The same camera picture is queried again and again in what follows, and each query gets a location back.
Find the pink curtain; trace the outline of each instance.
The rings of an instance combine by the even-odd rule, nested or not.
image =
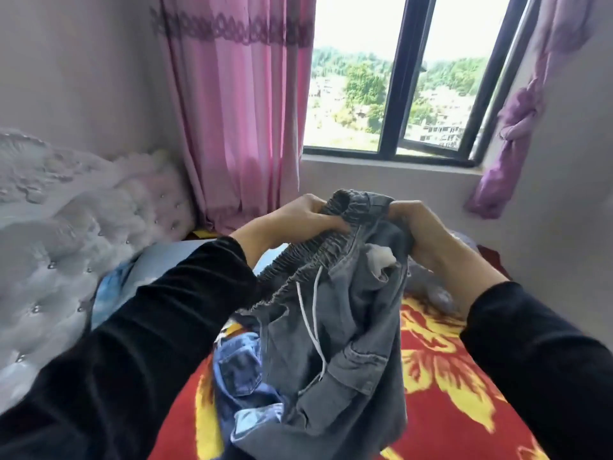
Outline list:
[[[498,219],[513,197],[532,132],[544,111],[543,87],[591,36],[593,6],[594,0],[542,0],[539,56],[532,80],[500,112],[502,152],[467,201],[468,211],[484,219]]]
[[[316,0],[155,0],[185,164],[209,229],[298,195]]]

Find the window frame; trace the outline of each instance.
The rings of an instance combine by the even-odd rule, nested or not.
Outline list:
[[[305,145],[304,153],[456,167],[479,166],[494,134],[498,112],[508,97],[536,27],[540,0],[534,0],[532,5],[530,1],[509,1],[456,150],[404,138],[436,4],[436,0],[406,0],[377,151]],[[475,145],[482,123],[485,123],[483,132]],[[432,156],[397,154],[398,148],[423,151]]]

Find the upholstered headboard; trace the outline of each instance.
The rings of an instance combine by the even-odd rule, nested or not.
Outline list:
[[[193,227],[163,150],[110,162],[0,132],[0,413],[80,338],[109,270]]]

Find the curtain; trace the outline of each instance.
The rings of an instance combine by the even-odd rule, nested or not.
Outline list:
[[[591,36],[594,0],[542,0],[538,58],[532,79],[503,107],[498,160],[481,178],[465,208],[484,219],[498,219],[511,200],[528,155],[532,132],[544,111],[543,88]]]
[[[298,196],[316,0],[155,0],[183,155],[205,227]]]

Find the black long-sleeve shirt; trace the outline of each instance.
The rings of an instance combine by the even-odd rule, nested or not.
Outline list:
[[[144,459],[221,326],[253,300],[240,245],[199,247],[45,366],[0,417],[2,460]],[[483,293],[462,340],[552,458],[613,454],[613,357],[515,283]]]

